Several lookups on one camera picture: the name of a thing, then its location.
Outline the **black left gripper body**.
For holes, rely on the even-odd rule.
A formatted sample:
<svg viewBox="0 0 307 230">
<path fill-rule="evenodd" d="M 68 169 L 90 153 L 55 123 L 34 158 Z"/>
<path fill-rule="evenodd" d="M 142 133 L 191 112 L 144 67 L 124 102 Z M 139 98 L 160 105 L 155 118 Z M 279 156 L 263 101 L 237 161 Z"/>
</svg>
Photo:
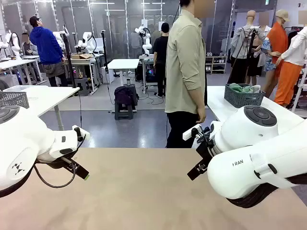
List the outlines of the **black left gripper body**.
<svg viewBox="0 0 307 230">
<path fill-rule="evenodd" d="M 73 156 L 76 154 L 76 152 L 77 151 L 73 151 L 71 153 L 65 154 L 62 157 L 59 157 L 52 162 L 47 162 L 42 160 L 36 160 L 35 162 L 38 164 L 46 164 L 53 169 L 64 168 L 70 171 L 71 173 L 73 173 L 73 170 L 75 169 L 77 173 L 81 169 L 81 166 L 72 159 Z"/>
</svg>

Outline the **person's right hand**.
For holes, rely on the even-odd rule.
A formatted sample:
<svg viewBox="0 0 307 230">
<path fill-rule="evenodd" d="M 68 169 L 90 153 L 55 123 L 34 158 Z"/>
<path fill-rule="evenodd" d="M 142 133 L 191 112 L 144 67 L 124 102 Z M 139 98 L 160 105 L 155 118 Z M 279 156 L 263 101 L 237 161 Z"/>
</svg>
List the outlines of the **person's right hand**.
<svg viewBox="0 0 307 230">
<path fill-rule="evenodd" d="M 197 124 L 201 124 L 205 121 L 206 119 L 206 111 L 205 111 L 205 106 L 201 106 L 197 108 L 197 113 L 198 113 L 198 120 L 196 121 Z"/>
</svg>

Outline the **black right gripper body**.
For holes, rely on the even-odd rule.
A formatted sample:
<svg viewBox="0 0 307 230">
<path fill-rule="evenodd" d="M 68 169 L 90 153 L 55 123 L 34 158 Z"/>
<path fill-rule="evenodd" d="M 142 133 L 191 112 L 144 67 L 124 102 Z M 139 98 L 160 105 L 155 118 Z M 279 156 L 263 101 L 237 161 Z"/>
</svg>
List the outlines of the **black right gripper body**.
<svg viewBox="0 0 307 230">
<path fill-rule="evenodd" d="M 212 152 L 212 145 L 209 144 L 207 141 L 203 141 L 197 148 L 197 153 L 202 157 L 202 160 L 200 161 L 200 167 L 201 168 L 207 168 L 210 161 L 214 157 L 214 154 Z"/>
</svg>

